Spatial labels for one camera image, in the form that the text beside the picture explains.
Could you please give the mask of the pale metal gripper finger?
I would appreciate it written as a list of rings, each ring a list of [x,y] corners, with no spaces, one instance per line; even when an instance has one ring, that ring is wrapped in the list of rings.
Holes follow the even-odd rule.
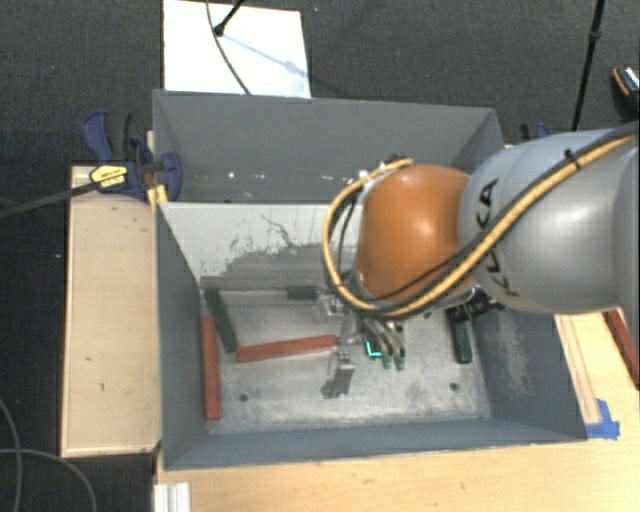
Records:
[[[316,324],[327,324],[330,321],[342,319],[345,306],[335,295],[319,295],[312,306],[312,319]]]
[[[343,348],[334,348],[329,359],[327,379],[321,387],[321,394],[325,399],[335,399],[346,396],[351,387],[355,372],[355,364],[350,352]]]

